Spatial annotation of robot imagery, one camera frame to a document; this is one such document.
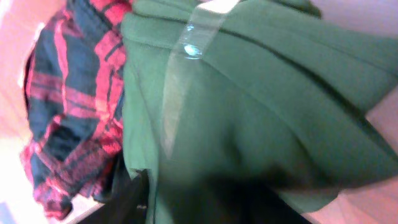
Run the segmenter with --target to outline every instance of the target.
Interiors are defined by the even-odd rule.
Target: green cloth
[[[149,222],[226,222],[220,179],[264,181],[309,212],[398,174],[364,117],[398,84],[398,41],[328,24],[305,2],[239,3],[203,58],[181,63],[193,82],[171,159],[159,137],[165,71],[198,2],[134,3],[122,24],[124,158],[132,176],[150,170]]]

